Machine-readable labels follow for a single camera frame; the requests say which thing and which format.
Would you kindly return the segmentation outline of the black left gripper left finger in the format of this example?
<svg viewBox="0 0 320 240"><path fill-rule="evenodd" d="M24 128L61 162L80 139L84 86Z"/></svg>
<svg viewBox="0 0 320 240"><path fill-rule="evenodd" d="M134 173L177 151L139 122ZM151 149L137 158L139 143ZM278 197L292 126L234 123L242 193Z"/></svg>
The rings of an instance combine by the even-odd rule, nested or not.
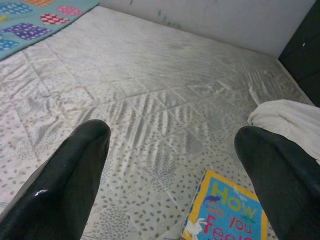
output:
<svg viewBox="0 0 320 240"><path fill-rule="evenodd" d="M102 120L80 124L0 213L0 240L81 240L110 138Z"/></svg>

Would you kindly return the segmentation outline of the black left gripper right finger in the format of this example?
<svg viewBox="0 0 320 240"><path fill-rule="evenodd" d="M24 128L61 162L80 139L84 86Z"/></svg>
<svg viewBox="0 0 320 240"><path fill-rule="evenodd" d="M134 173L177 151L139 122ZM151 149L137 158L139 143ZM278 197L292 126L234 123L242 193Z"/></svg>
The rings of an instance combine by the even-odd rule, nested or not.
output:
<svg viewBox="0 0 320 240"><path fill-rule="evenodd" d="M320 240L320 165L298 144L256 126L234 138L236 154L279 240Z"/></svg>

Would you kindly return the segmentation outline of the white printed pillow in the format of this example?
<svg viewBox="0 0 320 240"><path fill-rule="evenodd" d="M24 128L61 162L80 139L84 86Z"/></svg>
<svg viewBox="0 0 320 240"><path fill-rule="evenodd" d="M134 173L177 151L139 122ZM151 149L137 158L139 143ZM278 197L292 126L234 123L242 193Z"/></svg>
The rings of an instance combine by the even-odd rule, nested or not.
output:
<svg viewBox="0 0 320 240"><path fill-rule="evenodd" d="M287 99L266 101L250 113L247 123L295 142L320 165L319 107Z"/></svg>

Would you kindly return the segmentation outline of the blue yellow children's book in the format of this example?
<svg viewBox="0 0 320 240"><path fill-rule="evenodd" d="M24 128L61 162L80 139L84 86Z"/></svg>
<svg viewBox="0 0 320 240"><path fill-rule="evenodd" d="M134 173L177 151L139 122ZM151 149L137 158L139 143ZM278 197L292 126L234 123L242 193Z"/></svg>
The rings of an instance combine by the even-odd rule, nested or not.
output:
<svg viewBox="0 0 320 240"><path fill-rule="evenodd" d="M249 190L207 169L186 215L185 240L267 240L268 218Z"/></svg>

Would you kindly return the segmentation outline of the teal blanket with coloured hearts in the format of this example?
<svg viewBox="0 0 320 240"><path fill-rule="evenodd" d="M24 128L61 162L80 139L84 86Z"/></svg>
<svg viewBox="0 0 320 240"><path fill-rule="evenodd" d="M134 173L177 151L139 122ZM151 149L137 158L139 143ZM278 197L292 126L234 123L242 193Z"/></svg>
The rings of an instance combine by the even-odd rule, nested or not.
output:
<svg viewBox="0 0 320 240"><path fill-rule="evenodd" d="M65 28L99 0L0 0L0 61Z"/></svg>

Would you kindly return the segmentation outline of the black tufted headboard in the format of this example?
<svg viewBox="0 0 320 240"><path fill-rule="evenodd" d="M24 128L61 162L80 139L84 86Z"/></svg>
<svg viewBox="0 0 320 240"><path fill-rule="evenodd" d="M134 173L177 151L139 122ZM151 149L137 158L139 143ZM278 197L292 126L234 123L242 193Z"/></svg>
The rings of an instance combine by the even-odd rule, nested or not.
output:
<svg viewBox="0 0 320 240"><path fill-rule="evenodd" d="M278 59L320 107L320 0L315 1Z"/></svg>

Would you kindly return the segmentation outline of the grey quilted mattress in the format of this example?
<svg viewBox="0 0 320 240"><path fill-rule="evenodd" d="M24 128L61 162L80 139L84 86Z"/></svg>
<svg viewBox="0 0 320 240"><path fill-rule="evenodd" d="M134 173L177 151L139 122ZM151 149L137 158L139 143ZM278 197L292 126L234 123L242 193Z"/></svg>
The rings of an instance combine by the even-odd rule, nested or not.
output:
<svg viewBox="0 0 320 240"><path fill-rule="evenodd" d="M0 212L79 124L111 128L83 240L182 240L205 169L252 191L234 138L267 101L309 104L274 57L97 6L0 61Z"/></svg>

